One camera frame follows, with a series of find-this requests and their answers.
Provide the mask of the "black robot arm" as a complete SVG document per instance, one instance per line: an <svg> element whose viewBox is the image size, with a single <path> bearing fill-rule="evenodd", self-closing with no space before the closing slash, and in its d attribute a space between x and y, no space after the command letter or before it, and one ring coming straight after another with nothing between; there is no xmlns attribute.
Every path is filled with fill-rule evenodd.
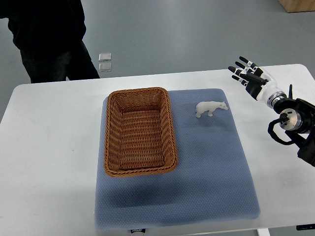
<svg viewBox="0 0 315 236"><path fill-rule="evenodd" d="M299 150L297 156L315 165L315 106L303 99L292 97L292 85L289 86L289 95L275 92L268 98L267 105L272 108L279 118L270 122L268 133L276 142L288 146L295 144ZM274 131L274 126L284 130L290 141L284 141Z"/></svg>

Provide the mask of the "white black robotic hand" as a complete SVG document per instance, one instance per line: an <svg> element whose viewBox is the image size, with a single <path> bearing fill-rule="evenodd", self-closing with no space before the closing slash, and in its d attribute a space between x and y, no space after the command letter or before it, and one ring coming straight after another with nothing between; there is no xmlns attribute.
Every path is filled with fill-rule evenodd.
<svg viewBox="0 0 315 236"><path fill-rule="evenodd" d="M274 93L282 93L267 71L242 56L239 59L241 62L236 61L236 66L229 66L228 70L233 73L232 78L243 85L253 99L270 103L269 98Z"/></svg>

